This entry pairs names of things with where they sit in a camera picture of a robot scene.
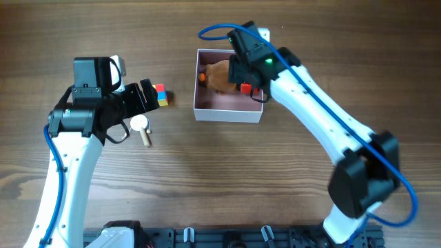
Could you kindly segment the colourful 2x2 puzzle cube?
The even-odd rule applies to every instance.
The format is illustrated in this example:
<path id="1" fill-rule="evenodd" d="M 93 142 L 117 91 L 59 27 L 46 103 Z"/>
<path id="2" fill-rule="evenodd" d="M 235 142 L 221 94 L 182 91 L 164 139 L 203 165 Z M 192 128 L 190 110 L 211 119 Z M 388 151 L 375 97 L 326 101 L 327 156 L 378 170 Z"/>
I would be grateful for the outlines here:
<path id="1" fill-rule="evenodd" d="M 163 84 L 156 84 L 153 85 L 154 89 L 157 92 L 157 101 L 158 104 L 163 107 L 163 106 L 168 106 L 169 105 L 169 101 L 168 101 L 168 97 L 167 97 L 167 92 L 165 90 L 165 86 Z"/>

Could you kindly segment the red toy fire truck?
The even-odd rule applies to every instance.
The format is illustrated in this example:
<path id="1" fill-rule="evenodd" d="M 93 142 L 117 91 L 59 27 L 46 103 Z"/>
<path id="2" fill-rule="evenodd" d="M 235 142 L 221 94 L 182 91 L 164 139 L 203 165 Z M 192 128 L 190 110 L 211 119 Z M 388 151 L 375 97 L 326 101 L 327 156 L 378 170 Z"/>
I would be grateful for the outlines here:
<path id="1" fill-rule="evenodd" d="M 239 90 L 240 90 L 241 94 L 246 94 L 246 95 L 258 94 L 259 93 L 259 89 L 258 88 L 254 88 L 251 84 L 248 84 L 248 83 L 240 84 Z"/>

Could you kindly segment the wooden pig rattle drum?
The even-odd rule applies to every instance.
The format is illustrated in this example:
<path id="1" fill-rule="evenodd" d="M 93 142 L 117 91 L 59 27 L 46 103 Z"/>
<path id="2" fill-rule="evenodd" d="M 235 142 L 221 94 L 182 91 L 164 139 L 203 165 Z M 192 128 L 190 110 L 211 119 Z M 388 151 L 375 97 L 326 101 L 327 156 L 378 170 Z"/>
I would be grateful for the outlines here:
<path id="1" fill-rule="evenodd" d="M 150 141 L 147 136 L 149 120 L 147 119 L 147 117 L 142 114 L 133 116 L 130 120 L 130 127 L 141 135 L 144 146 L 149 147 Z"/>

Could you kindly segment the brown plush toy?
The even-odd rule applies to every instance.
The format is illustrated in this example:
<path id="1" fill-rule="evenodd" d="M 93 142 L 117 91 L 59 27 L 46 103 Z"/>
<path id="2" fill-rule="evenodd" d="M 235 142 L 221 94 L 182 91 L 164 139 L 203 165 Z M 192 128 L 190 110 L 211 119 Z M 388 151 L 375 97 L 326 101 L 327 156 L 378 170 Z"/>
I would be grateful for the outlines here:
<path id="1" fill-rule="evenodd" d="M 200 85 L 221 94 L 238 94 L 235 83 L 229 82 L 229 61 L 207 64 L 197 76 Z"/>

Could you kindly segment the white pink-lined cardboard box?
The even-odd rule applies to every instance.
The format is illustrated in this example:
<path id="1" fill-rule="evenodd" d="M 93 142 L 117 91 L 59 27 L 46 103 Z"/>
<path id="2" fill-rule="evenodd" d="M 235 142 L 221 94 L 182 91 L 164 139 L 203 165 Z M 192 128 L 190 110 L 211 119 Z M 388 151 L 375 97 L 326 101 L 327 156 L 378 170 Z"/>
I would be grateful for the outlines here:
<path id="1" fill-rule="evenodd" d="M 233 50 L 198 49 L 196 53 L 196 78 L 193 110 L 197 121 L 258 123 L 263 114 L 263 104 L 243 94 L 220 94 L 203 87 L 198 75 L 207 64 L 228 60 Z"/>

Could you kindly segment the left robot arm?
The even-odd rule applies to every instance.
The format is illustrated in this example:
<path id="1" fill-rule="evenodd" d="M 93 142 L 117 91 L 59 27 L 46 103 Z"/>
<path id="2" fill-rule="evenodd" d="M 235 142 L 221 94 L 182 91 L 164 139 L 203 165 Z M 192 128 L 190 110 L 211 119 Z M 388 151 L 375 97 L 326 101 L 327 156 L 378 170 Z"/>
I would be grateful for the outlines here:
<path id="1" fill-rule="evenodd" d="M 150 145 L 146 112 L 159 107 L 149 79 L 124 84 L 121 57 L 78 57 L 74 83 L 48 115 L 43 134 L 50 163 L 36 220 L 26 247 L 84 247 L 83 228 L 92 175 L 105 142 L 120 144 L 139 133 Z M 125 138 L 108 130 L 121 125 Z"/>

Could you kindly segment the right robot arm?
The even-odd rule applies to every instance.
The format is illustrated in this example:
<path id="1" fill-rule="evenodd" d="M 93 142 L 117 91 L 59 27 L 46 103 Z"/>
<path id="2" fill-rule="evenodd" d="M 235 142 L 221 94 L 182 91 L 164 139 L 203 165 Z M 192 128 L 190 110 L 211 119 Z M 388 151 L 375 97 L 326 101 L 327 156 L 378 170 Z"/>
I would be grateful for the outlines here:
<path id="1" fill-rule="evenodd" d="M 401 185 L 398 142 L 356 121 L 314 82 L 300 59 L 275 48 L 254 22 L 231 25 L 235 53 L 228 79 L 262 90 L 293 113 L 316 137 L 335 166 L 328 184 L 333 202 L 322 223 L 330 243 L 351 245 L 373 212 Z"/>

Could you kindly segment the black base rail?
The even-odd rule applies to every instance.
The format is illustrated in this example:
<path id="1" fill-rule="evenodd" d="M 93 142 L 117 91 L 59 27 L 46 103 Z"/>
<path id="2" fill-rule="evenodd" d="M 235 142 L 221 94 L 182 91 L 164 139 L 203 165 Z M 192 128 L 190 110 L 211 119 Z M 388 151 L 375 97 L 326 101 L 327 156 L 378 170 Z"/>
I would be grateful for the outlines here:
<path id="1" fill-rule="evenodd" d="M 251 229 L 193 229 L 189 238 L 182 229 L 145 229 L 148 240 L 145 247 L 167 248 L 228 248 L 228 247 L 280 247 L 313 248 L 336 247 L 319 226 L 293 226 L 271 229 L 273 236 L 264 237 L 261 228 Z"/>

